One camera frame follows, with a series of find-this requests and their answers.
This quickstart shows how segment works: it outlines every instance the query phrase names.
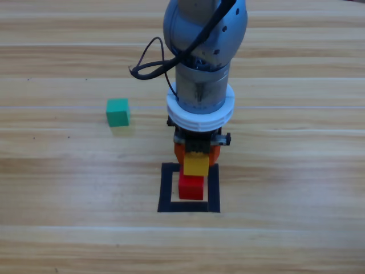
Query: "white ring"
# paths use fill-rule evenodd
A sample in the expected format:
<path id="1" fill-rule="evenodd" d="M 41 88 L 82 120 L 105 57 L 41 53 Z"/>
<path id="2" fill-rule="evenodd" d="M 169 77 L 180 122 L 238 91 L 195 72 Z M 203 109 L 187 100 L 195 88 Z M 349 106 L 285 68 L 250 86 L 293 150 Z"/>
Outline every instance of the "white ring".
<path id="1" fill-rule="evenodd" d="M 172 87 L 176 90 L 176 83 L 173 83 Z M 227 85 L 226 100 L 223 106 L 210 114 L 194 114 L 183 110 L 171 89 L 167 93 L 167 112 L 172 121 L 179 127 L 194 132 L 207 132 L 221 128 L 232 117 L 233 109 L 234 92 L 230 85 Z"/>

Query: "red cube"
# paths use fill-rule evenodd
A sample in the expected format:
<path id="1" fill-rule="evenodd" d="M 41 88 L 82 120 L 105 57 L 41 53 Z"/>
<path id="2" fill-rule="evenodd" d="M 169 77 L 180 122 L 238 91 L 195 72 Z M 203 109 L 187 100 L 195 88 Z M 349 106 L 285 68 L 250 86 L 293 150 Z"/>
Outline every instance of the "red cube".
<path id="1" fill-rule="evenodd" d="M 202 200 L 204 195 L 204 176 L 186 176 L 180 167 L 179 198 L 182 200 Z"/>

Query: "cube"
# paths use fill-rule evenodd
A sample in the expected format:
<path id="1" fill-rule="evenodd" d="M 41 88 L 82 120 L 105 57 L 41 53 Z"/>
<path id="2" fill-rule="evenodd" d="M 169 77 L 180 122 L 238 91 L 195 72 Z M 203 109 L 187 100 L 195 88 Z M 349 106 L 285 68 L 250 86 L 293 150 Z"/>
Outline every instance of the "cube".
<path id="1" fill-rule="evenodd" d="M 184 156 L 184 175 L 207 176 L 209 173 L 209 154 L 189 152 Z"/>
<path id="2" fill-rule="evenodd" d="M 202 200 L 204 196 L 204 177 L 186 176 L 180 168 L 179 198 L 181 200 Z"/>
<path id="3" fill-rule="evenodd" d="M 130 124 L 131 113 L 128 99 L 110 99 L 107 104 L 107 118 L 110 127 L 125 127 Z"/>

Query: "black square outline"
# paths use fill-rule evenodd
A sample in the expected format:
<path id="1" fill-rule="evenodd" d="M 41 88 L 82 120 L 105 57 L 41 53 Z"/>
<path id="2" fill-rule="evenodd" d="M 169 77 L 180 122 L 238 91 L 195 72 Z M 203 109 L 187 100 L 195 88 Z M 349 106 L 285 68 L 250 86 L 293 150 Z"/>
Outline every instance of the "black square outline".
<path id="1" fill-rule="evenodd" d="M 209 167 L 207 202 L 172 202 L 172 174 L 180 171 L 176 163 L 163 163 L 158 212 L 221 212 L 219 193 L 219 166 Z"/>

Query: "table surface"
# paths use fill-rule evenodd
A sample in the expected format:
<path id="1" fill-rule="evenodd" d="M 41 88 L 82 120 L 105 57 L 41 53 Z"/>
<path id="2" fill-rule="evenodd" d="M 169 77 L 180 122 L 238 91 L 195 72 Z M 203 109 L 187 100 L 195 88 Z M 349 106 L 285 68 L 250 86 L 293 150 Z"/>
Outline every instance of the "table surface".
<path id="1" fill-rule="evenodd" d="M 157 213 L 167 4 L 0 1 L 0 273 L 365 273 L 365 4 L 247 2 L 221 213 Z"/>

